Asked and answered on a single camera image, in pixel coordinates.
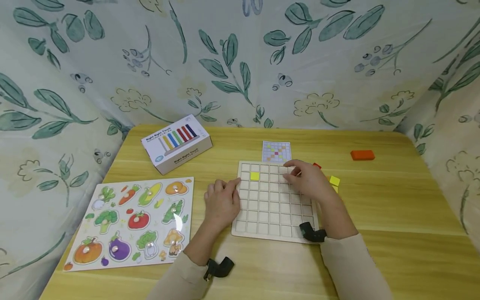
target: yellow block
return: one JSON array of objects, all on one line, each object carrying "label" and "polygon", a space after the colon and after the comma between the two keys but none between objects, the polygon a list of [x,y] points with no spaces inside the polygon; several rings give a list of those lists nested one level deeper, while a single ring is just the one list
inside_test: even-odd
[{"label": "yellow block", "polygon": [[335,176],[330,176],[330,183],[335,185],[335,186],[339,186],[340,185],[340,178],[337,178]]},{"label": "yellow block", "polygon": [[259,172],[250,172],[250,180],[259,180],[260,173]]}]

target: beige sleeve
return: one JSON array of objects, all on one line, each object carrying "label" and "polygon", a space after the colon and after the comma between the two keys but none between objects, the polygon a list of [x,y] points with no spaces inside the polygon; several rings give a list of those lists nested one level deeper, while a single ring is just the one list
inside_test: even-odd
[{"label": "beige sleeve", "polygon": [[320,245],[340,300],[391,300],[390,288],[360,234]]},{"label": "beige sleeve", "polygon": [[183,252],[156,283],[147,300],[199,300],[204,296],[207,266],[197,266]]}]

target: orange block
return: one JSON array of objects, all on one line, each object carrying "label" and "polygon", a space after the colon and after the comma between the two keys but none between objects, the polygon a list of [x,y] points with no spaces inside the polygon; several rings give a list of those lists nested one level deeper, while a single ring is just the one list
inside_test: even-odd
[{"label": "orange block", "polygon": [[350,152],[353,160],[374,160],[375,154],[372,150],[354,150]]}]

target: floral curtain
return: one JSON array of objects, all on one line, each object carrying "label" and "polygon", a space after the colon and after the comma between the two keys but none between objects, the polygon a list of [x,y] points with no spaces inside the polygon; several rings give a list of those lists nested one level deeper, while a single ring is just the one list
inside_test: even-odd
[{"label": "floral curtain", "polygon": [[1,228],[6,299],[41,293],[129,129],[190,113],[207,126],[397,128],[480,249],[477,1],[0,8],[0,217],[21,224],[15,235]]}]

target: pattern card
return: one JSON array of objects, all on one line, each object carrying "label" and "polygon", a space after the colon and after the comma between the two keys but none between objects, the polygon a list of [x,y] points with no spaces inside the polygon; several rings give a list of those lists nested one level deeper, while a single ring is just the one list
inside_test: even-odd
[{"label": "pattern card", "polygon": [[286,162],[292,159],[289,142],[264,141],[262,149],[262,161]]},{"label": "pattern card", "polygon": [[292,170],[281,164],[240,161],[240,213],[232,235],[311,244],[299,225],[310,222],[314,230],[319,228],[316,207],[283,178]]},{"label": "pattern card", "polygon": [[193,177],[99,184],[64,271],[169,264],[190,241]]}]

